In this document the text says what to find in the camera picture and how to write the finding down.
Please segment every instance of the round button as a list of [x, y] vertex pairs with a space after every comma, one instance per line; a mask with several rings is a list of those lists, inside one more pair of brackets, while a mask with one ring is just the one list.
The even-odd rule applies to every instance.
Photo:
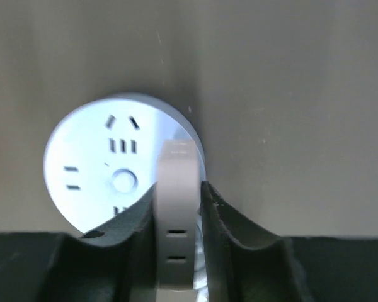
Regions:
[[121, 193], [131, 193], [137, 185], [136, 176], [129, 170], [117, 170], [113, 174], [113, 186]]

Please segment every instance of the round power strip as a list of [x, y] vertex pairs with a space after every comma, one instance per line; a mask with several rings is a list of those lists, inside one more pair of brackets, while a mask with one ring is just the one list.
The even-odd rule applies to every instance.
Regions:
[[[81, 106], [57, 125], [47, 143], [43, 171], [53, 202], [79, 231], [96, 228], [140, 200], [155, 183], [165, 140], [194, 140], [200, 179], [205, 180], [200, 139], [172, 106], [143, 94], [119, 94]], [[200, 241], [196, 288], [207, 284]]]

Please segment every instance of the gray surface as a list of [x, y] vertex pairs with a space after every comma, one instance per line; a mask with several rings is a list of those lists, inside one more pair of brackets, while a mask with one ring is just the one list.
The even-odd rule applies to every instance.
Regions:
[[42, 177], [72, 109], [152, 94], [280, 234], [378, 235], [378, 0], [0, 1], [0, 230], [75, 232]]

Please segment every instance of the socket hole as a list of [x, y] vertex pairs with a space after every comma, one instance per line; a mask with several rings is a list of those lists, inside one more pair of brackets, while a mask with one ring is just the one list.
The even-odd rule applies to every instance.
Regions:
[[78, 172], [77, 167], [64, 167], [64, 170], [68, 172]]
[[81, 188], [79, 187], [79, 186], [73, 186], [73, 185], [70, 185], [70, 184], [68, 184], [67, 186], [66, 186], [66, 188], [68, 189], [68, 190], [81, 190]]
[[132, 152], [137, 153], [137, 143], [135, 140], [132, 140]]
[[110, 116], [108, 117], [108, 121], [106, 121], [105, 126], [106, 126], [108, 129], [110, 129], [110, 128], [112, 128], [114, 122], [115, 122], [115, 117], [114, 117], [113, 115], [110, 115]]
[[169, 256], [167, 263], [174, 263], [174, 264], [184, 264], [186, 263], [186, 257], [185, 256]]
[[186, 237], [186, 231], [185, 230], [168, 230], [167, 232], [168, 237]]
[[116, 152], [116, 148], [115, 148], [115, 140], [110, 138], [109, 139], [109, 149], [111, 150], [111, 152], [115, 153]]
[[123, 153], [126, 153], [126, 141], [125, 140], [120, 140], [120, 150]]
[[138, 124], [137, 124], [137, 122], [136, 122], [136, 120], [134, 119], [133, 116], [129, 116], [129, 120], [130, 120], [130, 122], [132, 123], [133, 127], [134, 127], [136, 130], [140, 129], [140, 127], [138, 126]]

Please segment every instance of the gray wall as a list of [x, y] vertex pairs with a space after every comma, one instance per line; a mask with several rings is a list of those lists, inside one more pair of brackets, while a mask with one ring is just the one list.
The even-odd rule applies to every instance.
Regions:
[[378, 235], [378, 0], [0, 1], [0, 230], [65, 230], [53, 127], [139, 91], [198, 130], [209, 180], [279, 234]]

